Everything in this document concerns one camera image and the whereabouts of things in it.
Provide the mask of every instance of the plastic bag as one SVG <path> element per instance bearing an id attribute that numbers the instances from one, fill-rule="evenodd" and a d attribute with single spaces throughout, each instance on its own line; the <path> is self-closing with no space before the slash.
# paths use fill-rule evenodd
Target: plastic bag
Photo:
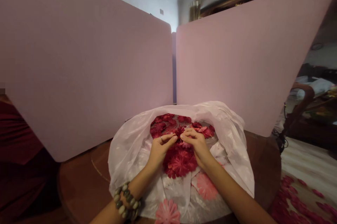
<path id="1" fill-rule="evenodd" d="M 151 122 L 156 116 L 166 113 L 188 116 L 192 122 L 213 125 L 216 134 L 206 140 L 210 152 L 232 178 L 254 197 L 254 175 L 246 150 L 244 121 L 219 101 L 194 106 L 163 106 L 140 113 L 124 123 L 110 145 L 108 164 L 111 194 L 125 181 L 131 181 L 145 166 L 152 144 Z M 192 179 L 199 171 L 197 167 L 196 171 L 176 179 L 169 178 L 164 172 L 159 174 L 143 196 L 145 206 L 141 216 L 155 219 L 157 207 L 165 198 L 173 199 L 178 205 L 181 223 L 204 223 L 231 213 L 220 195 L 216 200 L 205 201 L 191 186 Z"/>

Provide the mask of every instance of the wooden table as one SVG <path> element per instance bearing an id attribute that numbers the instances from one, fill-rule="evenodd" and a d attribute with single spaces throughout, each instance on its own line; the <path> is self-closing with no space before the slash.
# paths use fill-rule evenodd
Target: wooden table
<path id="1" fill-rule="evenodd" d="M 275 140 L 246 132 L 247 152 L 255 179 L 255 200 L 271 205 L 281 179 L 281 158 Z M 89 223 L 110 201 L 108 155 L 110 142 L 61 164 L 58 189 L 62 205 L 73 223 Z M 237 223 L 233 214 L 226 223 Z M 138 223 L 154 223 L 140 218 Z"/>

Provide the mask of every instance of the tiled floor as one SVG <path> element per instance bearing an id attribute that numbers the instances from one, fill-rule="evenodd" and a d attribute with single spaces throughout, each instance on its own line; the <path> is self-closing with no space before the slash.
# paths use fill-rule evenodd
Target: tiled floor
<path id="1" fill-rule="evenodd" d="M 287 140 L 289 146 L 281 155 L 282 170 L 302 179 L 337 203 L 337 160 L 325 149 L 291 138 Z"/>

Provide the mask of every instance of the red patterned rug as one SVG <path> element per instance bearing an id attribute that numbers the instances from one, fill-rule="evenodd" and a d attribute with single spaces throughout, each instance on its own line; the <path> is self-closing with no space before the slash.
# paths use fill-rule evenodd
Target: red patterned rug
<path id="1" fill-rule="evenodd" d="M 282 171 L 281 188 L 271 207 L 279 224 L 337 223 L 336 203 L 300 179 Z"/>

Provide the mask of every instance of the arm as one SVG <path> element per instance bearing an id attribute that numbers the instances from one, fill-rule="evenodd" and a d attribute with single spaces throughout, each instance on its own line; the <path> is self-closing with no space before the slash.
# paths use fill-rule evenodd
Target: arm
<path id="1" fill-rule="evenodd" d="M 273 218 L 215 160 L 203 134 L 197 133 L 194 129 L 186 129 L 180 137 L 184 142 L 193 145 L 198 165 L 207 173 L 241 224 L 276 224 Z"/>
<path id="2" fill-rule="evenodd" d="M 177 141 L 175 134 L 164 135 L 162 137 L 155 138 L 152 142 L 150 157 L 145 167 L 139 172 L 139 174 L 132 179 L 128 185 L 130 193 L 136 200 L 139 200 L 147 189 L 147 186 L 156 177 L 163 164 L 164 157 L 167 150 Z M 126 202 L 123 193 L 120 193 L 121 201 L 123 205 L 130 209 L 130 205 Z M 112 200 L 103 210 L 91 221 L 90 224 L 121 224 L 125 219 L 118 213 L 116 209 L 116 203 Z"/>

